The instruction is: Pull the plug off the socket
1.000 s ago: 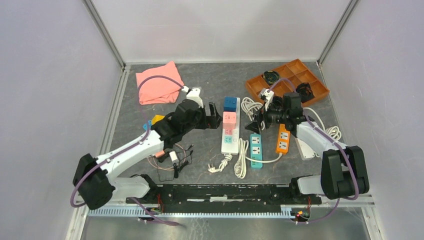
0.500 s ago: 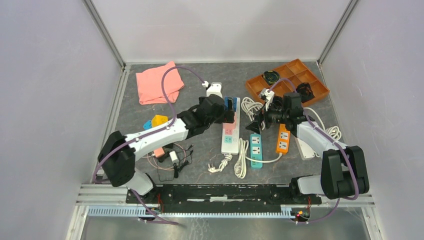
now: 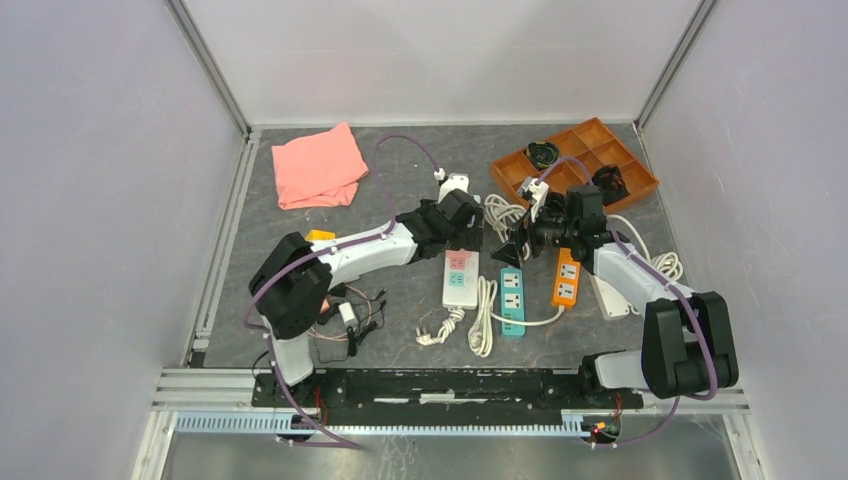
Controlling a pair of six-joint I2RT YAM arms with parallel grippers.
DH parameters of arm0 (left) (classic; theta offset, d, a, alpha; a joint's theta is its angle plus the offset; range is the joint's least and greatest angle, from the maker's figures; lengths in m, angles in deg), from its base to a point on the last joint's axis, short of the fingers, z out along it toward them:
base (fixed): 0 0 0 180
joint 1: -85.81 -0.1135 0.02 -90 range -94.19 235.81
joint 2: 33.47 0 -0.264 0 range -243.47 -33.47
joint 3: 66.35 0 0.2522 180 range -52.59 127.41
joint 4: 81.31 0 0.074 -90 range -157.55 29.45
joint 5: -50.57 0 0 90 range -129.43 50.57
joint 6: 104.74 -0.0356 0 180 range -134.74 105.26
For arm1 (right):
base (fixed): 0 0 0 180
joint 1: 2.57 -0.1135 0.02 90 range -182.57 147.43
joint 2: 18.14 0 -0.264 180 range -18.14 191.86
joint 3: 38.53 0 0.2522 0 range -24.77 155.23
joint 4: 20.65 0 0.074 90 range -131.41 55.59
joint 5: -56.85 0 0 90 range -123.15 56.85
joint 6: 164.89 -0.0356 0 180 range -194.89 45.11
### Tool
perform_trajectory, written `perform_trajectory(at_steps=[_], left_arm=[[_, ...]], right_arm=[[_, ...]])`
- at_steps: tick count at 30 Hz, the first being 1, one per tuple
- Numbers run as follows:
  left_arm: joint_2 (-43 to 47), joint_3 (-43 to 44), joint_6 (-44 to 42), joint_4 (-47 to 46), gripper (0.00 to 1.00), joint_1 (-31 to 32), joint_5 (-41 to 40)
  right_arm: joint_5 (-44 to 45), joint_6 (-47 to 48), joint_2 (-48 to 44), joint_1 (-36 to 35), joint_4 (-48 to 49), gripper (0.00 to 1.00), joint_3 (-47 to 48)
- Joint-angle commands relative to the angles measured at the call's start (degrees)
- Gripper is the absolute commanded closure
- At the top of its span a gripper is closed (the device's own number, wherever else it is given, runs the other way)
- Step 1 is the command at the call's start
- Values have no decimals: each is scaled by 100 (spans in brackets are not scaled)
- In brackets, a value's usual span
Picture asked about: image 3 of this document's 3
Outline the white long power strip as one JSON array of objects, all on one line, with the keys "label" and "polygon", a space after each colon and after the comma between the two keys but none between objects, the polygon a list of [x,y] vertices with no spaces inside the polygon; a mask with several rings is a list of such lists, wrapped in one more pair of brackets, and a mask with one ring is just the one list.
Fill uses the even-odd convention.
[{"label": "white long power strip", "polygon": [[436,334],[430,334],[423,328],[416,329],[415,341],[419,345],[428,347],[443,344],[466,312],[477,308],[479,266],[479,253],[476,251],[445,252],[442,306],[448,310],[448,315]]}]

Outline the yellow cube socket adapter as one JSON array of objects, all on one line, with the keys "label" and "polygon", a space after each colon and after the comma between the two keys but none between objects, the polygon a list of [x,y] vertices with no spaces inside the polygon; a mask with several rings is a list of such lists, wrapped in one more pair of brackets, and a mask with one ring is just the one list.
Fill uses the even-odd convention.
[{"label": "yellow cube socket adapter", "polygon": [[309,242],[330,241],[336,239],[336,234],[331,231],[312,229],[307,233],[305,239]]}]

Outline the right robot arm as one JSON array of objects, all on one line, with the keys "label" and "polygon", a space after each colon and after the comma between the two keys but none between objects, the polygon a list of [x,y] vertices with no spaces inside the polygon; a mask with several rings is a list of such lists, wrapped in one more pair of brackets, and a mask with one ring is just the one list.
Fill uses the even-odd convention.
[{"label": "right robot arm", "polygon": [[542,180],[529,178],[519,193],[528,200],[528,211],[510,227],[493,259],[518,267],[525,250],[537,257],[546,247],[565,248],[643,318],[640,350],[585,358],[584,375],[577,382],[585,405],[602,408],[623,388],[649,391],[660,399],[709,400],[737,384],[739,366],[725,299],[714,291],[697,292],[655,268],[626,236],[609,227],[598,187],[577,185],[559,194]]}]

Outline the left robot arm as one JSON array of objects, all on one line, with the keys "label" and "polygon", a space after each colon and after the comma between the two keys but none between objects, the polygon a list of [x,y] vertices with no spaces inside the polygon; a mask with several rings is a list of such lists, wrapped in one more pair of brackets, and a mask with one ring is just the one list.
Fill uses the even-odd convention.
[{"label": "left robot arm", "polygon": [[278,397],[295,408],[313,397],[308,332],[332,288],[373,271],[478,247],[481,237],[473,229],[483,216],[480,201],[453,189],[439,200],[424,199],[414,210],[358,234],[315,242],[298,232],[285,235],[248,284],[248,309],[261,321],[244,322],[265,337]]}]

